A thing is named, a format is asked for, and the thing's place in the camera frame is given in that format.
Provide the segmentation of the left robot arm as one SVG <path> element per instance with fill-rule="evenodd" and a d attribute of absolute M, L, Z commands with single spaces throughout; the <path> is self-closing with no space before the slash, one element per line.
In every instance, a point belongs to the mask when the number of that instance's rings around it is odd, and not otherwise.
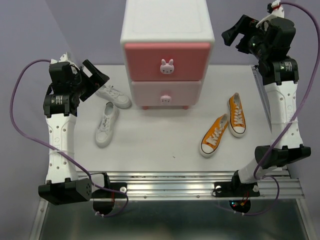
<path fill-rule="evenodd" d="M 74 130 L 77 108 L 110 78 L 100 72 L 89 60 L 83 68 L 69 60 L 59 60 L 49 65 L 51 84 L 45 94 L 43 111 L 49 133 L 49 166 L 45 184 L 38 194 L 53 205 L 89 201 L 92 185 L 89 178 L 79 179 L 74 158 Z"/>

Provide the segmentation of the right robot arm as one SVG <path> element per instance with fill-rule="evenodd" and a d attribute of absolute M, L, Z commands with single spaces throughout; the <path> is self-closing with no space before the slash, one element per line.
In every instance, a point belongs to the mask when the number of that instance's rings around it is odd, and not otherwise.
<path fill-rule="evenodd" d="M 230 182 L 220 184 L 217 196 L 227 197 L 251 192 L 268 172 L 311 155 L 311 148 L 300 136 L 296 116 L 298 64 L 287 55 L 296 34 L 294 23 L 276 16 L 259 25 L 256 19 L 243 15 L 221 36 L 230 46 L 238 34 L 243 35 L 236 45 L 238 51 L 258 59 L 257 69 L 269 102 L 271 141 L 270 145 L 257 146 L 253 160 L 237 170 Z"/>

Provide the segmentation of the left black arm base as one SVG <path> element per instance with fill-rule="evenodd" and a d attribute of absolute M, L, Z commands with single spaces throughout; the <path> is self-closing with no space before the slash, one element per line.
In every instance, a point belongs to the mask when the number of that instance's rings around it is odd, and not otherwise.
<path fill-rule="evenodd" d="M 122 213 L 129 203 L 128 184 L 124 181 L 111 182 L 105 171 L 92 173 L 91 179 L 94 183 L 91 195 L 94 214 L 110 218 Z"/>

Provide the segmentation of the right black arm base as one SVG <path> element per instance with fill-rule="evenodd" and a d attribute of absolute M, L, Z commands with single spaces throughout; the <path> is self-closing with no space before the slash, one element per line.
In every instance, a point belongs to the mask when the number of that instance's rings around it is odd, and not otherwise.
<path fill-rule="evenodd" d="M 217 198 L 229 198 L 229 205 L 236 213 L 247 214 L 251 209 L 251 197 L 259 197 L 257 183 L 232 183 L 218 181 L 213 183 L 212 195 Z"/>

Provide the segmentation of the orange canvas sneaker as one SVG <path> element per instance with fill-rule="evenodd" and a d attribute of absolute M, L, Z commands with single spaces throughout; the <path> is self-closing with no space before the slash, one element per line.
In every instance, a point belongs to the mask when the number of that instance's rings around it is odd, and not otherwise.
<path fill-rule="evenodd" d="M 204 134 L 199 145 L 199 152 L 203 157 L 209 158 L 217 151 L 228 123 L 229 116 L 225 113 L 218 117 Z"/>
<path fill-rule="evenodd" d="M 247 130 L 245 115 L 242 108 L 240 95 L 236 92 L 228 100 L 229 130 L 236 138 L 242 138 Z"/>

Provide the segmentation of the pink top drawer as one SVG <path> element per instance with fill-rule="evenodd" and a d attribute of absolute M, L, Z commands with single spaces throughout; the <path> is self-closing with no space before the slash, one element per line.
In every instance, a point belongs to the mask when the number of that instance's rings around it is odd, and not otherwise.
<path fill-rule="evenodd" d="M 131 80 L 198 81 L 208 67 L 208 42 L 126 43 L 126 67 Z"/>

